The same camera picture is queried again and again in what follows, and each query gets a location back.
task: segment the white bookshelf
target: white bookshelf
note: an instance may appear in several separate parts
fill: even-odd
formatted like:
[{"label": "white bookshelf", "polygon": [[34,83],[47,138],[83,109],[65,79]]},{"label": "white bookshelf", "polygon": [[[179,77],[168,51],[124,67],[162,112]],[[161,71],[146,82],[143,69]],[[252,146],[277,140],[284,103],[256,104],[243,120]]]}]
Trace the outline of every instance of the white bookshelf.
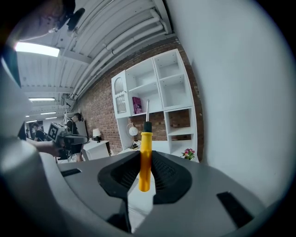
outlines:
[{"label": "white bookshelf", "polygon": [[[149,99],[150,113],[164,113],[167,135],[167,141],[153,141],[152,149],[181,156],[185,149],[192,148],[197,154],[197,125],[193,96],[178,50],[171,50],[138,63],[113,77],[111,84],[122,152],[129,151],[133,143],[133,138],[126,131],[128,118],[146,114]],[[133,97],[140,98],[143,113],[135,114]],[[170,126],[169,114],[176,110],[189,111],[189,127]],[[184,135],[189,135],[191,140],[174,140],[175,136]]]}]

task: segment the ceiling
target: ceiling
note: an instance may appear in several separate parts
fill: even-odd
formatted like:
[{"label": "ceiling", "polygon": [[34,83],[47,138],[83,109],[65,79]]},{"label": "ceiling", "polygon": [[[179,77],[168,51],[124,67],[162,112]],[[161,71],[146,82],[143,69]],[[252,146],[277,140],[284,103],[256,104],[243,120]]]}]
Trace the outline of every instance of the ceiling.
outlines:
[{"label": "ceiling", "polygon": [[[162,18],[161,23],[155,22],[138,29],[117,43],[110,52],[133,36],[151,30],[158,25],[166,25],[166,31],[163,28],[128,45],[118,54],[108,58],[97,73],[105,72],[135,50],[172,35],[162,0],[76,0],[75,10],[77,11],[81,7],[86,11],[77,25],[77,36],[71,37],[67,32],[68,26],[65,24],[56,33],[28,41],[61,49],[58,57],[18,52],[19,75],[22,90],[26,95],[28,97],[55,98],[55,101],[33,102],[32,110],[28,113],[30,117],[26,118],[26,121],[53,117],[53,114],[40,115],[43,112],[57,112],[55,117],[62,117],[65,109],[69,108],[67,105],[62,105],[62,96],[68,94],[77,99],[77,95],[74,96],[72,93],[85,70],[88,69],[91,72],[104,58],[107,59],[109,52],[91,65],[94,58],[122,33],[151,19],[153,16],[150,9],[153,8]],[[84,75],[77,91],[80,90],[81,85],[91,86],[99,79],[99,76],[92,78],[89,73]]]}]

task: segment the ceiling light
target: ceiling light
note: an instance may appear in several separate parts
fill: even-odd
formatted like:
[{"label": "ceiling light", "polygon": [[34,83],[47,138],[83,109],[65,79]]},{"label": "ceiling light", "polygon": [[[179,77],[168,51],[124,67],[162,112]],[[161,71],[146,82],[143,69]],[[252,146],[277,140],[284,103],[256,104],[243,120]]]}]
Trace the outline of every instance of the ceiling light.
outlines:
[{"label": "ceiling light", "polygon": [[44,114],[52,114],[52,113],[56,113],[56,112],[41,113],[41,115],[44,115]]},{"label": "ceiling light", "polygon": [[60,50],[57,48],[44,46],[40,44],[18,42],[14,48],[17,52],[27,52],[35,54],[44,54],[48,56],[58,57]]},{"label": "ceiling light", "polygon": [[30,101],[53,101],[54,98],[29,98]]}]

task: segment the screwdriver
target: screwdriver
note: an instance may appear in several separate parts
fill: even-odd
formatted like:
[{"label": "screwdriver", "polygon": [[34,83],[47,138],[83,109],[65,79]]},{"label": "screwdriver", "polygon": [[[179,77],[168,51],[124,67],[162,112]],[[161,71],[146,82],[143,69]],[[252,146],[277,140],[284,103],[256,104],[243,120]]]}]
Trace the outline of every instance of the screwdriver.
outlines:
[{"label": "screwdriver", "polygon": [[141,133],[141,168],[139,189],[147,192],[150,189],[151,162],[152,162],[152,123],[149,122],[149,100],[147,100],[146,121],[144,122],[144,131]]}]

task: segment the pink book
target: pink book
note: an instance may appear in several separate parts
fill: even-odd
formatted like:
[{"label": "pink book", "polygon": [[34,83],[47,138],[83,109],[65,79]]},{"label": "pink book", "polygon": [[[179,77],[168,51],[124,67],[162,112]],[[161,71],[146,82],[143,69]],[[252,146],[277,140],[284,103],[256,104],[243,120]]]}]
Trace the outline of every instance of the pink book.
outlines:
[{"label": "pink book", "polygon": [[135,114],[143,113],[141,99],[138,97],[133,97],[134,111]]}]

